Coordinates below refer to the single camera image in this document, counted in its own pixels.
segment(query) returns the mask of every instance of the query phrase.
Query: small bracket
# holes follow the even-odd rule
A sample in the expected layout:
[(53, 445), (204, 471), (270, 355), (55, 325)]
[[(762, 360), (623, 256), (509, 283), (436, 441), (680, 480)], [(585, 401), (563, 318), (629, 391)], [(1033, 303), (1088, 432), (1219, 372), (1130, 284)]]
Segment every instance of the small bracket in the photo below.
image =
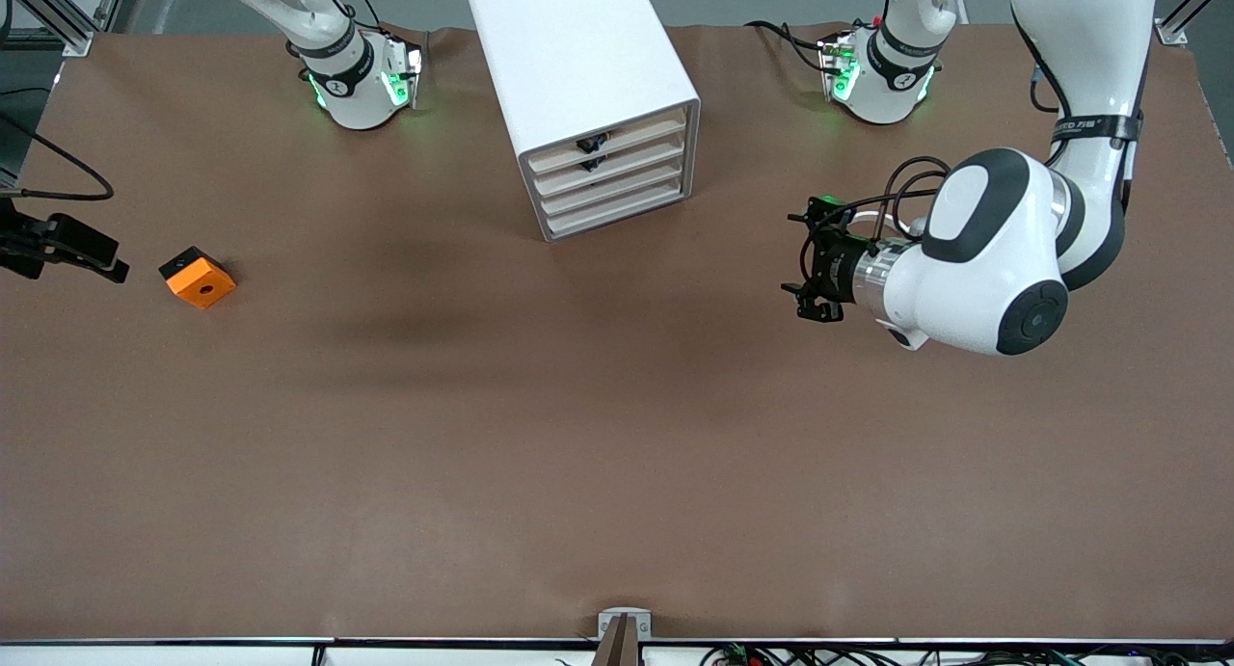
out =
[(639, 643), (652, 636), (652, 612), (610, 608), (600, 613), (600, 646), (591, 666), (640, 666)]
[(652, 639), (652, 612), (645, 608), (608, 608), (600, 612), (596, 618), (596, 635), (598, 639), (605, 639), (605, 631), (608, 627), (613, 624), (613, 620), (621, 618), (622, 614), (627, 614), (634, 619), (634, 634), (638, 641), (644, 641)]
[(94, 43), (94, 33), (85, 33), (85, 42), (80, 47), (69, 46), (65, 43), (64, 51), (60, 56), (65, 59), (80, 59), (81, 57), (90, 56), (90, 46)]
[(1187, 33), (1186, 30), (1178, 28), (1177, 31), (1170, 31), (1160, 17), (1153, 21), (1154, 28), (1156, 28), (1157, 38), (1161, 39), (1165, 47), (1186, 47), (1187, 46)]

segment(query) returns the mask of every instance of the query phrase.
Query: table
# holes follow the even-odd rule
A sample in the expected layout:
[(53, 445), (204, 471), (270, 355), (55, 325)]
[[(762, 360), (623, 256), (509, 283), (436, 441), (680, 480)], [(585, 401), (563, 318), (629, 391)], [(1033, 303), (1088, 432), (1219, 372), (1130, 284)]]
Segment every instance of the table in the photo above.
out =
[[(882, 127), (761, 31), (670, 35), (696, 195), (557, 244), (469, 31), (370, 133), (278, 37), (68, 60), (41, 131), (118, 194), (26, 210), (133, 271), (0, 276), (0, 636), (568, 636), (613, 604), (675, 636), (1234, 631), (1234, 178), (1192, 57), (1154, 47), (1122, 258), (991, 359), (779, 284), (807, 196), (1044, 155), (1014, 28), (956, 28)], [(23, 183), (89, 186), (47, 152)], [(190, 244), (239, 280), (210, 311), (157, 271)]]

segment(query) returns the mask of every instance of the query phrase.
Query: floor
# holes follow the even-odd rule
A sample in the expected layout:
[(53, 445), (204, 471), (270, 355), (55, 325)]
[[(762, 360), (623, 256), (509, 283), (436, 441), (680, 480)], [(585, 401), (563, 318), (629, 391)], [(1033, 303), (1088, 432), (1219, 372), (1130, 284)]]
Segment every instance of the floor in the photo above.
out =
[[(347, 0), (360, 6), (359, 0)], [(381, 20), (406, 28), (471, 28), (466, 0), (374, 0)], [(787, 21), (791, 25), (824, 20), (870, 17), (882, 0), (652, 0), (665, 25), (740, 25), (749, 20)], [(1008, 0), (966, 0), (972, 23), (1009, 23)], [(1165, 15), (1180, 0), (1159, 0)], [(273, 33), (257, 12), (236, 0), (133, 0), (126, 21), (132, 33)], [(1201, 83), (1222, 133), (1234, 134), (1234, 0), (1215, 0), (1187, 28), (1188, 46), (1199, 60)], [(2, 52), (0, 90), (49, 86), (59, 63), (54, 52)], [(43, 94), (9, 96), (6, 109), (27, 125), (36, 125)], [(1154, 116), (1149, 116), (1150, 125)], [(28, 139), (0, 130), (0, 165), (19, 170)]]

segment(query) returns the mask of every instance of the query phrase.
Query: green led light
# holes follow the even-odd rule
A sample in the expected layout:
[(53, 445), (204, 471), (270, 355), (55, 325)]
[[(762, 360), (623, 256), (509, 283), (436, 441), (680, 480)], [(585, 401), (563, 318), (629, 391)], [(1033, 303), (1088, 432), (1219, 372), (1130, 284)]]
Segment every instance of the green led light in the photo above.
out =
[(839, 76), (835, 79), (835, 99), (847, 100), (853, 94), (853, 83), (861, 74), (861, 65), (856, 60), (850, 60), (848, 68), (842, 70)]
[(407, 104), (407, 83), (402, 78), (391, 76), (391, 74), (383, 70), (381, 83), (386, 86), (386, 91), (390, 94), (390, 102), (395, 107), (402, 107), (402, 105)]
[(327, 109), (326, 99), (321, 95), (321, 88), (317, 86), (317, 79), (312, 76), (312, 73), (308, 74), (308, 85), (312, 86), (312, 91), (317, 94), (317, 104), (320, 104), (322, 109)]
[(934, 68), (930, 68), (928, 73), (926, 73), (926, 78), (922, 78), (922, 90), (919, 91), (919, 94), (917, 94), (917, 102), (921, 102), (921, 100), (926, 99), (926, 90), (929, 90), (930, 78), (934, 78)]

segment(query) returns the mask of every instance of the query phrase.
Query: black cable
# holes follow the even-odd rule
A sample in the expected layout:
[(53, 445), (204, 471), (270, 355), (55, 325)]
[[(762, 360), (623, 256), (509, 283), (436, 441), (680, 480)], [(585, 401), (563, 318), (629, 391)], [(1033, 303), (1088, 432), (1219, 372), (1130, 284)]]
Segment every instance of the black cable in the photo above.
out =
[(814, 656), (813, 650), (789, 649), (789, 654), (792, 655), (792, 661), (790, 661), (789, 664), (793, 664), (795, 661), (801, 661), (802, 666), (818, 666), (818, 657)]
[(768, 23), (766, 20), (753, 20), (749, 21), (749, 23), (745, 23), (745, 26), (747, 28), (771, 30), (772, 33), (776, 33), (776, 37), (784, 39), (784, 42), (789, 42), (789, 46), (792, 47), (792, 51), (797, 52), (798, 59), (802, 59), (803, 63), (806, 63), (806, 65), (810, 65), (810, 68), (813, 68), (819, 73), (827, 73), (828, 76), (839, 76), (840, 74), (839, 69), (823, 68), (823, 65), (816, 64), (813, 60), (811, 60), (810, 57), (806, 56), (806, 52), (802, 52), (802, 47), (812, 48), (812, 51), (818, 51), (818, 42), (806, 42), (806, 39), (802, 39), (801, 37), (793, 37), (793, 35), (789, 30), (789, 23), (780, 25), (779, 28), (776, 28), (775, 25)]
[[(884, 196), (891, 196), (891, 189), (895, 189), (895, 186), (896, 186), (896, 179), (900, 179), (900, 175), (903, 174), (905, 170), (908, 170), (909, 166), (912, 166), (912, 165), (922, 164), (922, 162), (928, 162), (928, 164), (938, 166), (938, 169), (942, 170), (943, 174), (950, 174), (951, 173), (951, 165), (948, 165), (946, 162), (939, 160), (939, 158), (937, 158), (934, 155), (909, 157), (908, 160), (901, 162), (900, 166), (896, 166), (896, 169), (893, 170), (893, 173), (891, 173), (891, 178), (887, 178), (887, 186), (882, 189)], [(900, 197), (903, 197), (903, 196), (898, 196), (898, 197), (896, 197), (896, 200), (890, 200), (892, 202), (892, 210), (900, 210), (900, 201), (898, 201)], [(882, 239), (882, 226), (884, 226), (885, 217), (886, 217), (886, 213), (887, 213), (887, 205), (886, 204), (882, 204), (882, 206), (880, 206), (879, 213), (880, 213), (879, 215), (879, 221), (877, 221), (876, 226), (874, 227), (874, 240), (881, 240)], [(898, 231), (901, 234), (907, 234), (907, 231), (905, 231), (905, 228), (903, 228), (902, 223), (900, 223), (900, 218), (897, 216), (898, 216), (898, 213), (892, 213), (892, 218), (895, 218), (895, 223), (896, 223), (896, 231)]]
[(787, 666), (787, 665), (786, 665), (786, 664), (784, 662), (784, 660), (782, 660), (782, 659), (780, 659), (779, 656), (776, 656), (775, 654), (772, 654), (772, 652), (771, 652), (770, 650), (768, 650), (768, 649), (758, 649), (758, 648), (755, 648), (755, 649), (753, 649), (752, 651), (753, 651), (753, 652), (754, 652), (754, 655), (755, 655), (755, 656), (758, 656), (758, 657), (759, 657), (759, 659), (760, 659), (761, 661), (766, 662), (766, 665), (768, 665), (768, 666)]
[(51, 149), (51, 152), (56, 153), (56, 155), (62, 157), (68, 162), (72, 162), (72, 164), (78, 166), (79, 170), (83, 170), (83, 173), (90, 175), (90, 179), (94, 179), (94, 181), (99, 183), (100, 186), (102, 187), (101, 195), (77, 195), (77, 192), (44, 192), (41, 191), (41, 189), (19, 189), (17, 195), (9, 197), (49, 197), (51, 200), (58, 200), (58, 201), (106, 201), (109, 200), (109, 197), (116, 195), (116, 189), (111, 187), (111, 183), (107, 183), (107, 180), (102, 178), (101, 174), (96, 173), (96, 170), (94, 170), (94, 166), (89, 166), (88, 164), (85, 164), (85, 162), (78, 160), (78, 158), (74, 157), (73, 153), (67, 152), (67, 149), (58, 147), (58, 144), (56, 143), (49, 142), (49, 139), (44, 139), (43, 136), (36, 134), (35, 131), (27, 130), (27, 127), (19, 125), (19, 122), (15, 121), (15, 118), (9, 117), (7, 113), (5, 112), (0, 112), (0, 121), (4, 121), (6, 122), (6, 125), (12, 126), (14, 130), (21, 131), (22, 134), (30, 136), (31, 139), (36, 139), (36, 142), (43, 143), (44, 147)]
[(745, 26), (747, 26), (747, 28), (771, 30), (772, 33), (776, 33), (777, 37), (780, 37), (781, 39), (784, 39), (784, 42), (792, 42), (792, 43), (795, 43), (795, 46), (798, 46), (798, 47), (818, 48), (818, 46), (816, 46), (816, 43), (806, 42), (806, 39), (803, 39), (801, 37), (793, 37), (793, 35), (790, 33), (790, 31), (789, 31), (789, 23), (785, 23), (785, 25), (771, 25), (771, 23), (768, 23), (766, 20), (750, 20), (749, 23), (745, 23)]
[(712, 656), (722, 652), (722, 651), (724, 651), (724, 648), (722, 648), (722, 646), (712, 648), (711, 651), (708, 651), (707, 654), (703, 654), (702, 659), (698, 660), (698, 666), (707, 666), (707, 660), (711, 659)]
[[(934, 196), (937, 194), (938, 194), (938, 189), (917, 189), (917, 191), (912, 191), (912, 192), (893, 192), (893, 195), (886, 195), (886, 196), (863, 197), (863, 200), (853, 201), (853, 204), (842, 206), (842, 208), (833, 210), (833, 212), (829, 212), (828, 215), (826, 215), (826, 217), (822, 218), (822, 221), (819, 221), (817, 223), (817, 226), (810, 228), (810, 234), (806, 236), (806, 243), (801, 245), (801, 254), (798, 257), (798, 265), (801, 266), (801, 276), (802, 276), (802, 279), (810, 280), (810, 271), (806, 270), (806, 253), (810, 252), (810, 245), (813, 244), (813, 242), (814, 242), (814, 231), (817, 231), (817, 228), (823, 227), (823, 226), (826, 226), (826, 223), (832, 222), (833, 218), (838, 218), (838, 217), (840, 217), (840, 215), (847, 213), (850, 210), (860, 208), (860, 206), (864, 206), (864, 205), (882, 204), (882, 201), (891, 201), (891, 200), (895, 200), (895, 197)], [(842, 654), (840, 651), (837, 651), (834, 649), (829, 650), (829, 651), (832, 651), (833, 654)], [(843, 650), (843, 651), (845, 652), (845, 654), (843, 654), (843, 657), (848, 659), (849, 661), (855, 661), (859, 666), (869, 666), (864, 661), (859, 661), (856, 659), (853, 659), (850, 656), (850, 654), (848, 654), (848, 652), (861, 654), (860, 651), (858, 651), (858, 650)], [(891, 661), (890, 659), (887, 659), (885, 656), (881, 657), (881, 659), (884, 659), (885, 662), (890, 662), (892, 666), (900, 666), (898, 664), (896, 664), (895, 661)]]
[(1033, 100), (1033, 107), (1035, 107), (1038, 112), (1059, 112), (1058, 107), (1046, 107), (1046, 105), (1041, 104), (1041, 100), (1037, 99), (1037, 81), (1032, 81), (1028, 86), (1028, 99)]
[[(847, 660), (856, 664), (858, 666), (891, 666), (891, 665), (900, 666), (900, 664), (896, 664), (895, 661), (891, 661), (891, 659), (887, 659), (886, 656), (882, 656), (881, 654), (876, 654), (876, 652), (872, 652), (872, 651), (865, 651), (865, 650), (860, 650), (860, 649), (851, 649), (851, 650), (850, 649), (843, 649), (843, 650), (837, 651), (837, 650), (833, 649), (832, 652), (839, 655), (843, 659), (847, 659)], [(869, 659), (870, 662), (868, 664), (865, 661), (860, 661), (860, 659), (858, 659), (854, 655), (856, 655), (856, 656), (865, 656), (865, 657)]]
[(344, 16), (355, 20), (355, 7), (353, 7), (350, 4), (341, 2), (341, 0), (331, 0), (331, 2), (333, 2), (334, 7), (338, 9), (338, 11), (342, 12)]
[(373, 10), (373, 2), (370, 2), (370, 0), (364, 0), (364, 5), (369, 6), (369, 15), (373, 16), (373, 23), (381, 25), (381, 20), (378, 17), (378, 11)]
[(896, 223), (896, 231), (898, 231), (900, 234), (905, 237), (905, 239), (913, 240), (914, 243), (919, 243), (922, 240), (922, 237), (914, 236), (912, 234), (912, 232), (908, 232), (908, 228), (905, 227), (905, 223), (900, 220), (900, 201), (905, 200), (905, 195), (907, 195), (908, 187), (912, 187), (913, 184), (922, 181), (922, 179), (929, 179), (929, 178), (946, 179), (946, 173), (944, 173), (944, 170), (927, 170), (927, 173), (913, 174), (912, 178), (908, 178), (908, 181), (905, 183), (902, 187), (900, 187), (900, 191), (896, 192), (896, 197), (891, 200), (891, 220)]
[(36, 88), (17, 88), (17, 90), (0, 91), (0, 96), (19, 95), (19, 94), (32, 94), (32, 91), (36, 91), (36, 90), (44, 91), (44, 94), (52, 95), (52, 88), (36, 86)]
[(1043, 81), (1043, 79), (1045, 79), (1045, 73), (1041, 70), (1040, 65), (1033, 68), (1033, 79), (1028, 83), (1028, 99), (1033, 104), (1033, 107), (1039, 110), (1039, 112), (1058, 113), (1058, 107), (1046, 107), (1046, 105), (1041, 104), (1041, 100), (1037, 99), (1037, 84)]

